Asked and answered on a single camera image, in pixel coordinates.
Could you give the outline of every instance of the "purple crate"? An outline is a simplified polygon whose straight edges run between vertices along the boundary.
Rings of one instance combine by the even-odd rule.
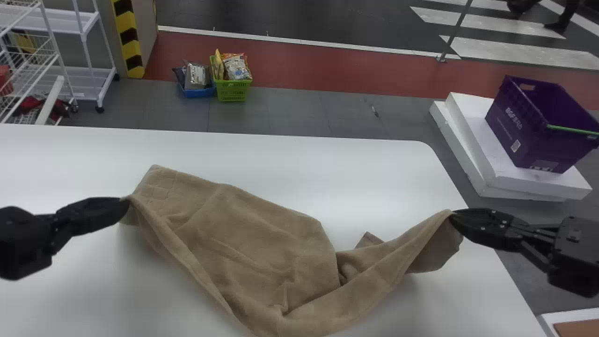
[[[599,146],[599,122],[554,83],[506,76],[485,119],[517,167],[564,173]]]

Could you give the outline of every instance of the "red object on shelf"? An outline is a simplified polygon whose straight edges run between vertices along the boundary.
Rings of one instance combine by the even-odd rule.
[[[13,92],[13,84],[10,83],[10,68],[8,65],[0,65],[0,96],[6,96]]]

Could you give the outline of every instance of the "beige towel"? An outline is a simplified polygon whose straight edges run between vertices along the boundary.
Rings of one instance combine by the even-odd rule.
[[[344,329],[406,272],[441,268],[462,241],[444,210],[397,239],[366,233],[355,249],[335,253],[308,215],[156,165],[129,199],[123,222],[139,225],[154,249],[174,257],[256,336]]]

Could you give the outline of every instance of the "table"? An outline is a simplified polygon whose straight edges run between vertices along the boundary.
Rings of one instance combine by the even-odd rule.
[[[466,204],[432,149],[397,140],[0,125],[0,206],[54,212],[132,192],[152,164],[226,182],[322,221],[337,250]],[[496,253],[464,240],[335,336],[544,336]],[[0,281],[3,336],[243,336],[182,270],[115,225]]]

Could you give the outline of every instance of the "green plastic basket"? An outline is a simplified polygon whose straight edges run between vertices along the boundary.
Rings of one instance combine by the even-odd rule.
[[[210,72],[212,81],[216,85],[216,92],[221,102],[245,102],[247,90],[250,89],[252,80],[226,81],[214,78],[213,69],[214,55],[210,55]]]

